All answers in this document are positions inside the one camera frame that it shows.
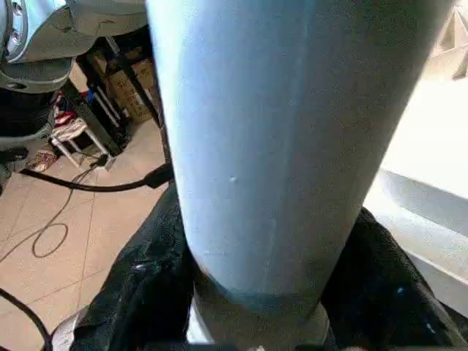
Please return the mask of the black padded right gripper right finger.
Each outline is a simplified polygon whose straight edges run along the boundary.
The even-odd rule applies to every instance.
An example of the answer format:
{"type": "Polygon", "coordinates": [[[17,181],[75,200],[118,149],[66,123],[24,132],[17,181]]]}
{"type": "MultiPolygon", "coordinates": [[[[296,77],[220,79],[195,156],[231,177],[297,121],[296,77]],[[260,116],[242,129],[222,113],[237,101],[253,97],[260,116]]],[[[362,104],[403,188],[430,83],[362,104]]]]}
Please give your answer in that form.
{"type": "Polygon", "coordinates": [[[422,274],[366,208],[352,227],[321,302],[340,347],[467,348],[422,274]]]}

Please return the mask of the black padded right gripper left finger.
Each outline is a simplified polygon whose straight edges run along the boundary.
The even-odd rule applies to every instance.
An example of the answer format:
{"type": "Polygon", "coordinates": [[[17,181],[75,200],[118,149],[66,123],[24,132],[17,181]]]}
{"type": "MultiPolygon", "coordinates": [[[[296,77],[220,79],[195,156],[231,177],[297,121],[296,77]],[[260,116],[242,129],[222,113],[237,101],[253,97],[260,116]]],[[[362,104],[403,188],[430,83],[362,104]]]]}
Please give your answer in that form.
{"type": "Polygon", "coordinates": [[[119,252],[75,329],[73,350],[149,350],[186,341],[194,263],[175,184],[119,252]]]}

